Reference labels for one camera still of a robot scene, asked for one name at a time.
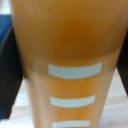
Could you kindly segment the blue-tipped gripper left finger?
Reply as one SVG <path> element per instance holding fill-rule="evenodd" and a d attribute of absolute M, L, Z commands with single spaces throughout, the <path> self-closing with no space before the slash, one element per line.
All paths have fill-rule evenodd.
<path fill-rule="evenodd" d="M 22 80 L 11 16 L 0 14 L 0 121 L 10 117 Z"/>

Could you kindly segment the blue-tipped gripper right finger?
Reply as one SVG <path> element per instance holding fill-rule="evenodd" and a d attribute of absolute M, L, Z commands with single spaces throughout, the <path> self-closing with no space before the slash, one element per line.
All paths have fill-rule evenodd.
<path fill-rule="evenodd" d="M 128 91 L 128 41 L 125 41 L 121 50 L 117 69 L 120 74 L 122 83 L 126 91 Z"/>

